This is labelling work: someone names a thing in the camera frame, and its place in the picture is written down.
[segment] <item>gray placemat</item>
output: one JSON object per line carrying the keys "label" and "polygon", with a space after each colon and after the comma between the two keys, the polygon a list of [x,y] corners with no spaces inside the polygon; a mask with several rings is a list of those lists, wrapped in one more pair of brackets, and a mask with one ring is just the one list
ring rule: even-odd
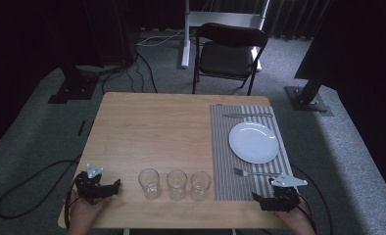
{"label": "gray placemat", "polygon": [[[273,117],[224,117],[223,114],[273,114]],[[266,164],[250,164],[238,158],[229,146],[229,132],[236,124],[253,121],[263,124],[275,133],[279,144],[277,157]],[[254,172],[284,172],[293,175],[284,143],[272,107],[211,105],[212,142],[214,155],[215,200],[253,201],[251,192],[271,198],[268,177],[260,175],[238,176],[233,168]]]}

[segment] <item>black chair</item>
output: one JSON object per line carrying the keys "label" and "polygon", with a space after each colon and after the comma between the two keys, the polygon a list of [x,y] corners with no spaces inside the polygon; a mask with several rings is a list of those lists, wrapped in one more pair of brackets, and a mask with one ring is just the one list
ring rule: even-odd
{"label": "black chair", "polygon": [[[206,38],[202,51],[200,38]],[[244,87],[251,76],[248,96],[251,95],[258,61],[266,47],[268,36],[256,28],[205,23],[196,31],[196,59],[194,65],[193,91],[199,76],[212,76],[242,80]],[[259,48],[253,59],[251,49]]]}

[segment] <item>drinking glass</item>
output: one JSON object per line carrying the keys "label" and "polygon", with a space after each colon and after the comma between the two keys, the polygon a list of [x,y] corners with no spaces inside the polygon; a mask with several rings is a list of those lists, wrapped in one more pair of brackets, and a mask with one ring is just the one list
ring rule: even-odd
{"label": "drinking glass", "polygon": [[144,192],[144,196],[148,199],[156,199],[162,194],[160,186],[160,175],[152,169],[146,168],[138,175],[138,182]]}
{"label": "drinking glass", "polygon": [[195,201],[203,201],[208,196],[211,187],[211,177],[204,171],[199,171],[192,176],[191,198]]}
{"label": "drinking glass", "polygon": [[167,176],[169,196],[173,200],[180,200],[186,194],[187,175],[181,169],[172,170]]}

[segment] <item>empty plate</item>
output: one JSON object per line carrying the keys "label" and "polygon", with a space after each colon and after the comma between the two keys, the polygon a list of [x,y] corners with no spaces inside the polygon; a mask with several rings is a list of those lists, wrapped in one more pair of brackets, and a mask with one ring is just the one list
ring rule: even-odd
{"label": "empty plate", "polygon": [[257,122],[241,122],[230,130],[233,152],[251,164],[265,164],[278,154],[278,140],[272,130]]}

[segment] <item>knife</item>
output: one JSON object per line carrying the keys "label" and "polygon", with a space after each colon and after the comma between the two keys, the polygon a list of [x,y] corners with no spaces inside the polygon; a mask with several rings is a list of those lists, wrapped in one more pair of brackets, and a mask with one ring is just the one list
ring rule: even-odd
{"label": "knife", "polygon": [[270,117],[272,114],[224,114],[228,118],[246,118],[246,117]]}

